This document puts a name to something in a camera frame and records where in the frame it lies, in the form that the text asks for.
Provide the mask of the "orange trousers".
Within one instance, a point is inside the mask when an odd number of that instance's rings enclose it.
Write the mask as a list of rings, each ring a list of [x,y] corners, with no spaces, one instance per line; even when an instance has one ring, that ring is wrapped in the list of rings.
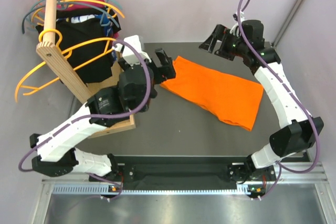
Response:
[[[231,74],[206,68],[181,56],[173,61],[174,79],[161,87],[215,115],[221,122],[254,127],[263,97],[263,87]]]

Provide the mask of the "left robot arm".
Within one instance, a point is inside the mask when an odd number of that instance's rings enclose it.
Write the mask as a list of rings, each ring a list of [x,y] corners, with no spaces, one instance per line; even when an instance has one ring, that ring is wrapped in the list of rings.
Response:
[[[117,178],[119,168],[112,154],[96,155],[76,146],[133,114],[147,111],[157,96],[155,85],[174,79],[176,72],[172,58],[162,48],[155,50],[161,63],[158,67],[143,50],[138,35],[113,42],[112,49],[120,53],[122,71],[117,84],[99,90],[52,131],[30,136],[31,150],[36,152],[32,171],[49,177],[88,173],[107,180]]]

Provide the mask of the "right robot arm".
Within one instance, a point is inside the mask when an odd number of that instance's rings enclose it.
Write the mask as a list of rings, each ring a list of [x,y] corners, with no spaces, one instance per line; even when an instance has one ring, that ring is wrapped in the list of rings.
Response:
[[[269,144],[244,161],[246,176],[256,180],[264,174],[265,168],[317,146],[316,139],[324,122],[303,108],[284,73],[277,52],[273,47],[265,46],[262,22],[245,20],[242,29],[245,35],[238,36],[236,29],[218,24],[199,48],[228,60],[242,58],[275,109],[280,129],[270,136]]]

